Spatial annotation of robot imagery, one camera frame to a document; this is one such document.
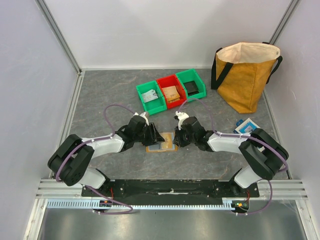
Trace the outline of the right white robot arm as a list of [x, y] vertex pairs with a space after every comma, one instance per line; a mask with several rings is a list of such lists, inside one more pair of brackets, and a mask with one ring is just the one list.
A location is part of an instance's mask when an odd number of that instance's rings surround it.
[[206, 130], [195, 116], [176, 112], [178, 121], [173, 143], [178, 147], [194, 144], [204, 152], [230, 152], [241, 154], [248, 166], [240, 169], [231, 179], [229, 191], [242, 196], [247, 188], [259, 180], [272, 180], [288, 168], [289, 153], [261, 128], [251, 133], [222, 133]]

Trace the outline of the tan patterned card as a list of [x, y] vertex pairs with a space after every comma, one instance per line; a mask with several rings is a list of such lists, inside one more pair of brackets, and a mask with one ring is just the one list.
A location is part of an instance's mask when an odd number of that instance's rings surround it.
[[162, 142], [161, 147], [163, 150], [174, 150], [175, 145], [173, 144], [174, 134], [172, 132], [163, 132], [161, 136], [165, 139], [165, 142]]

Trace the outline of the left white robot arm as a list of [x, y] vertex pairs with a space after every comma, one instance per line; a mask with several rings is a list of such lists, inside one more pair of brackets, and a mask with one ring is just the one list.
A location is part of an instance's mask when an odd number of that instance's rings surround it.
[[154, 123], [136, 114], [127, 125], [109, 135], [97, 138], [69, 135], [50, 157], [47, 166], [55, 173], [58, 182], [69, 187], [75, 184], [90, 186], [98, 196], [103, 197], [110, 192], [110, 179], [100, 170], [89, 166], [92, 159], [124, 152], [135, 143], [148, 147], [164, 141]]

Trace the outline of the orange leather card holder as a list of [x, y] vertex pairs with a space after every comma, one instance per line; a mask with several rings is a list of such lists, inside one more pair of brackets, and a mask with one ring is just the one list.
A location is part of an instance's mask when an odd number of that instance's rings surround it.
[[176, 152], [178, 150], [178, 146], [173, 143], [175, 137], [173, 132], [162, 132], [160, 135], [164, 138], [164, 142], [147, 146], [147, 153]]

